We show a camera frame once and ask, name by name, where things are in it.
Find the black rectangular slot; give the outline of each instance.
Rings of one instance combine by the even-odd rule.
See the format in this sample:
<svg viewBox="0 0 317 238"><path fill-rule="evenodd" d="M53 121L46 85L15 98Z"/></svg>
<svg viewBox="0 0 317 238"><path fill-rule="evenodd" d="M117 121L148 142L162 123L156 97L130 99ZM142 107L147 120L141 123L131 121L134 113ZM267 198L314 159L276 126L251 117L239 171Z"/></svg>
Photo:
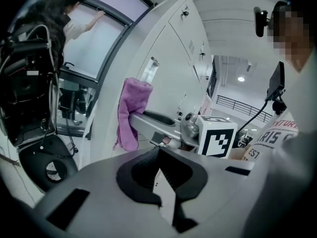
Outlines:
<svg viewBox="0 0 317 238"><path fill-rule="evenodd" d="M85 202L89 192L75 189L56 209L47 217L54 226L66 230L79 208Z"/></svg>
<svg viewBox="0 0 317 238"><path fill-rule="evenodd" d="M236 167L227 167L225 170L243 176L248 176L250 173L250 170L240 169Z"/></svg>

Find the black metal railing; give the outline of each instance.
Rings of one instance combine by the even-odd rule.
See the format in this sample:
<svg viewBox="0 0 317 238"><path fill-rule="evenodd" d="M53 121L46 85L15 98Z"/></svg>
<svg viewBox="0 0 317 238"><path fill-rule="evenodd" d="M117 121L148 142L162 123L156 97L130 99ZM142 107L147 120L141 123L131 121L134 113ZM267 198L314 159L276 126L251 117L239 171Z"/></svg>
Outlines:
<svg viewBox="0 0 317 238"><path fill-rule="evenodd" d="M257 114L257 112L259 112L260 110L252 107L248 104L245 104L243 102L239 102L239 101L235 101L232 100L230 98L224 97L224 96L220 96L218 95L217 97L217 102L216 104L225 106L227 108L239 111L241 113L244 113L248 116L255 116ZM262 111L257 117L256 119L262 121L262 122L268 122L270 119L272 118L272 115Z"/></svg>

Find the white cube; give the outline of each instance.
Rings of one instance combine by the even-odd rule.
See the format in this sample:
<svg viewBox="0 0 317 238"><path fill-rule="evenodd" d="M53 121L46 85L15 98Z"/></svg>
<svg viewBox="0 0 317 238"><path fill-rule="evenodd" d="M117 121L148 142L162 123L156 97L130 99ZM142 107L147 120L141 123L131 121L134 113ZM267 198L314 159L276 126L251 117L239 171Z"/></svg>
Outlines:
<svg viewBox="0 0 317 238"><path fill-rule="evenodd" d="M198 154L228 158L238 125L222 117L198 116Z"/></svg>

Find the purple towel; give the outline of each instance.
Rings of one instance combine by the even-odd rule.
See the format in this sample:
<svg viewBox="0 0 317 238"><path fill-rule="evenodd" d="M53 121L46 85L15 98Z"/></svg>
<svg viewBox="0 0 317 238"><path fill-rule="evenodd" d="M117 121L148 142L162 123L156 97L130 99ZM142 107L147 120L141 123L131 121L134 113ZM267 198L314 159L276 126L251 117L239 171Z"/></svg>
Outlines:
<svg viewBox="0 0 317 238"><path fill-rule="evenodd" d="M135 78L126 78L118 106L118 139L115 144L126 151L135 151L139 147L138 132L129 124L129 115L137 112L142 114L148 104L153 86Z"/></svg>

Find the black monitor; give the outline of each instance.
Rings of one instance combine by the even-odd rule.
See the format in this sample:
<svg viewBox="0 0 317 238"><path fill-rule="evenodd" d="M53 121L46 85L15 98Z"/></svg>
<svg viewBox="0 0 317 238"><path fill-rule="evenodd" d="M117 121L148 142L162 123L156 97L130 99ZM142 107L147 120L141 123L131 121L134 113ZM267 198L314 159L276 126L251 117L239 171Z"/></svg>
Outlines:
<svg viewBox="0 0 317 238"><path fill-rule="evenodd" d="M265 101L275 100L285 87L285 71L284 63L279 62L275 72L273 73L271 79L269 80L269 87L267 91L267 97Z"/></svg>

